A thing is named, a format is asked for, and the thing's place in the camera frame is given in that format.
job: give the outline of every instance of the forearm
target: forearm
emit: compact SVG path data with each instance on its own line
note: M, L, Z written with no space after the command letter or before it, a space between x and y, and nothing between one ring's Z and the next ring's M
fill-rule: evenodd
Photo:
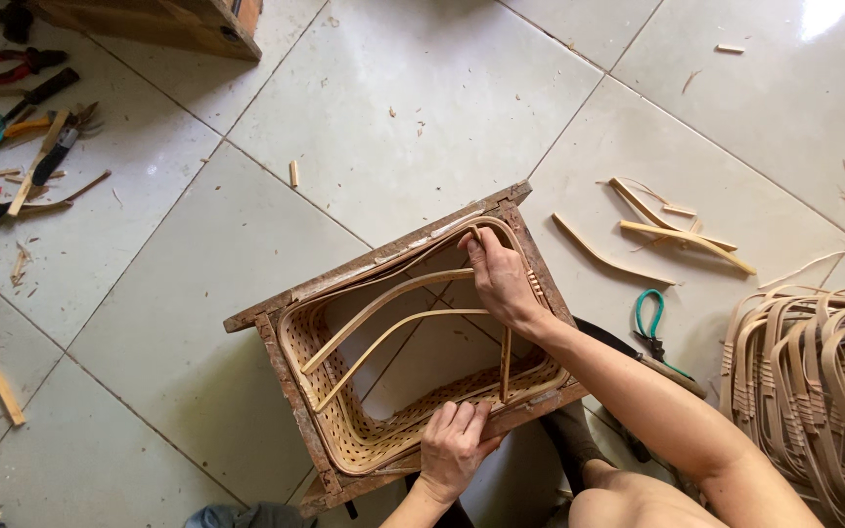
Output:
M432 528L449 509L451 504L442 504L426 493L425 484L419 480L413 485L387 521L380 528Z
M746 453L760 456L715 409L557 318L518 330L556 358L635 436L692 478L711 476Z

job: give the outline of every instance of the hammer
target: hammer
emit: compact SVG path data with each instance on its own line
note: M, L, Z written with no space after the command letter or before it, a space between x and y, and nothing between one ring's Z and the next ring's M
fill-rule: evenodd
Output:
M18 2L9 2L4 9L0 9L0 22L5 25L2 36L17 44L28 42L28 29L33 19L31 11Z

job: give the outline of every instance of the leg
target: leg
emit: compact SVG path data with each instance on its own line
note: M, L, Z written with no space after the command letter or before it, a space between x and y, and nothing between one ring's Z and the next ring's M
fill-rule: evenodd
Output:
M587 489L573 500L569 525L582 527L711 526L720 520L674 486L593 460L582 477Z

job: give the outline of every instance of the finger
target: finger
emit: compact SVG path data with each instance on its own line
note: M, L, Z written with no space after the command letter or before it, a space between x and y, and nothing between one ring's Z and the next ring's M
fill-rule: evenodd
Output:
M482 227L481 229L478 229L478 232L482 234L482 243L485 245L485 251L487 252L488 258L494 258L506 249L500 244L498 235L494 234L494 229L490 227Z
M474 417L468 422L465 428L465 436L473 438L481 438L482 429L487 423L487 415L491 414L491 404L486 401L479 401L475 407Z
M487 253L485 253L485 248L471 237L471 233L465 234L462 239L464 240L465 237L467 237L466 247L468 249L468 260L471 261L471 267L475 270L475 280L477 281L479 277L482 280L487 280Z
M496 437L489 438L478 444L478 460L483 461L488 455L494 453L499 447L500 443L507 438L507 433L499 434Z
M434 413L432 413L432 417L429 418L429 423L426 425L425 429L422 430L423 441L431 440L436 437L436 426L439 424L441 419L442 408L439 407Z
M436 423L436 428L433 432L439 432L452 423L452 419L455 417L455 412L458 411L458 406L455 405L455 402L453 401L447 401L444 405L442 405L441 410L442 413L440 414L439 422Z
M471 417L474 415L475 406L469 402L463 401L462 404L458 406L458 412L455 413L455 417L452 419L452 424L449 428L453 431L457 431L459 434L464 433L465 428L468 427L468 423L471 421Z
M468 247L468 241L471 240L471 233L465 233L462 235L461 240L458 241L458 244L455 246L457 249L465 249Z

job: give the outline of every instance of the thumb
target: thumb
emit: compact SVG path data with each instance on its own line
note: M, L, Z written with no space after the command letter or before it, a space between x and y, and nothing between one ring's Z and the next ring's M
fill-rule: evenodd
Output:
M491 437L481 443L478 444L478 460L483 461L487 458L488 455L494 453L496 449L500 447L500 443L507 438L507 433L499 434L498 436Z
M475 239L468 240L468 259L471 267L475 270L475 280L479 277L487 278L487 253L485 247L481 246Z

